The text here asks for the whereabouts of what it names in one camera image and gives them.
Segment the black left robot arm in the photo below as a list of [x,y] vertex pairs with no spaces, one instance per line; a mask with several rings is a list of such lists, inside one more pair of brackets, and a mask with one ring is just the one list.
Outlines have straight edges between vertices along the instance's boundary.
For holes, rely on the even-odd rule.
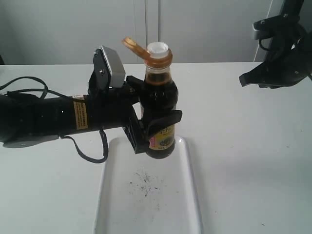
[[94,70],[88,94],[71,97],[48,87],[7,92],[0,97],[0,141],[6,148],[23,148],[51,140],[72,139],[74,134],[98,131],[102,158],[78,155],[95,164],[108,158],[105,130],[122,128],[134,152],[155,159],[168,157],[175,147],[175,125],[182,119],[176,109],[178,89],[169,75],[139,80],[124,76],[118,87],[103,69]]

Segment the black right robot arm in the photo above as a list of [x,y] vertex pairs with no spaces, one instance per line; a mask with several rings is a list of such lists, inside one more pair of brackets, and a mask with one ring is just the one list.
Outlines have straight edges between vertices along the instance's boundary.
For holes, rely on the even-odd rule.
[[302,0],[286,0],[281,13],[253,23],[253,38],[265,60],[239,77],[241,86],[291,87],[312,77],[312,34],[300,24]]

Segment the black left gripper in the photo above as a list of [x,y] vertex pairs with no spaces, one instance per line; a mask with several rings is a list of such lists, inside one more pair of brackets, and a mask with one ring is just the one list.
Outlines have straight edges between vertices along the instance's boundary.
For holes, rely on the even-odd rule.
[[127,76],[121,88],[97,88],[93,71],[88,81],[88,123],[102,130],[123,128],[136,154],[147,151],[148,141],[161,130],[179,123],[181,110],[144,110],[142,121],[137,117],[133,105],[146,95],[143,80]]

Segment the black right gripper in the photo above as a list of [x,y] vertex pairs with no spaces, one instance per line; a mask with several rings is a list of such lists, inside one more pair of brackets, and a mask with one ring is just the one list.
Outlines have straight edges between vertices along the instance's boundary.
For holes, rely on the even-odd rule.
[[291,87],[312,78],[312,33],[298,15],[279,15],[253,23],[261,32],[259,47],[271,53],[260,65],[239,76],[242,87]]

